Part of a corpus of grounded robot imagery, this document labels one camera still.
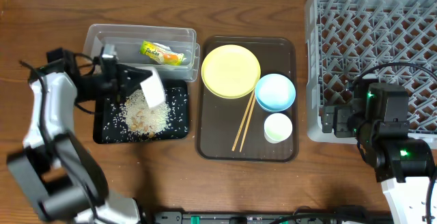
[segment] gray dish rack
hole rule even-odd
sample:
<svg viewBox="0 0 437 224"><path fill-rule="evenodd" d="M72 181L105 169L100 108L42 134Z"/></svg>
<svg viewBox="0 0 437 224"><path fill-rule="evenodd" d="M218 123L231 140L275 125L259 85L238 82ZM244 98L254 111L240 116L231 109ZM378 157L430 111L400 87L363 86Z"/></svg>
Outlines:
<svg viewBox="0 0 437 224"><path fill-rule="evenodd" d="M322 133L321 111L346 103L352 96L347 81L369 68L407 62L437 73L437 0L308 0L305 31L307 133L314 141L356 143ZM409 136L437 148L437 82L405 66L376 70L373 77L407 89Z"/></svg>

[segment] blue bowl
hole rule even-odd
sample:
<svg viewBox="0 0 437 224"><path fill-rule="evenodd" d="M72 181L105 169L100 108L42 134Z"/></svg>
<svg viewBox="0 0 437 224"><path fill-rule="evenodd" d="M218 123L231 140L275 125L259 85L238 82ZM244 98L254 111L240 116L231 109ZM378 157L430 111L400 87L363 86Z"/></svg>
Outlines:
<svg viewBox="0 0 437 224"><path fill-rule="evenodd" d="M296 99L296 88L282 74L268 74L255 87L255 98L262 109L280 112L288 109Z"/></svg>

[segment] snack wrapper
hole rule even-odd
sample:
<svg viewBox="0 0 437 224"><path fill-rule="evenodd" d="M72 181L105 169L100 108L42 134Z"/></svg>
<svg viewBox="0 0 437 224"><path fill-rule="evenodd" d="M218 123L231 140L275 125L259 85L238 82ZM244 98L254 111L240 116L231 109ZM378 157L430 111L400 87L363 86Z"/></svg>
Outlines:
<svg viewBox="0 0 437 224"><path fill-rule="evenodd" d="M147 41L143 42L139 52L149 56L159 64L179 66L184 60L183 53L175 53L168 46Z"/></svg>

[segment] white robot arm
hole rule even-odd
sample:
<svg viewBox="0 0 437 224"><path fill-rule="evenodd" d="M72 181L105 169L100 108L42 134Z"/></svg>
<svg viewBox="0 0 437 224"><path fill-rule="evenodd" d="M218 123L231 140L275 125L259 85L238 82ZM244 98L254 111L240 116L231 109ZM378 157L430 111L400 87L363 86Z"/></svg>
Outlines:
<svg viewBox="0 0 437 224"><path fill-rule="evenodd" d="M426 205L435 201L427 199L427 192L434 185L436 167L428 144L408 137L407 91L376 79L354 81L349 90L353 91L349 103L324 107L323 131L356 137L363 160L381 182L396 224L430 223L433 217Z"/></svg>
<svg viewBox="0 0 437 224"><path fill-rule="evenodd" d="M24 64L32 70L33 113L23 150L8 156L9 170L43 221L140 223L136 201L108 190L101 168L74 136L73 108L96 98L126 98L139 87L146 101L159 104L165 93L158 73L118 64L112 52L93 60L102 66L101 74L81 76L74 53L57 50L55 55L61 57L38 70ZM152 97L147 96L148 85L154 86ZM44 180L45 173L58 167L67 174Z"/></svg>

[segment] chopsticks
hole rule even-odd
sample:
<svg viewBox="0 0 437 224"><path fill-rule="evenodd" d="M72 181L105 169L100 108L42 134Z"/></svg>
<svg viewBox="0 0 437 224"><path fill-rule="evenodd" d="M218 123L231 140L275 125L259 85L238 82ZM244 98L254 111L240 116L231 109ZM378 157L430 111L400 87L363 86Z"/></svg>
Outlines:
<svg viewBox="0 0 437 224"><path fill-rule="evenodd" d="M246 139L247 129L249 128L249 124L251 123L253 107L255 106L256 99L253 98L254 94L255 94L255 91L252 91L251 97L249 98L249 102L247 103L246 111L244 112L244 115L243 115L243 119L241 120L240 127L238 128L238 132L237 132L237 136L236 136L235 141L234 141L234 145L232 146L232 152L235 150L235 147L237 146L237 142L238 142L238 139L240 138L240 133L241 133L241 130L243 128L244 121L246 120L247 111L249 111L249 107L250 107L251 110L249 111L249 117L247 118L246 127L244 128L244 134L243 134L243 139L241 140L240 152L243 149L244 140Z"/></svg>

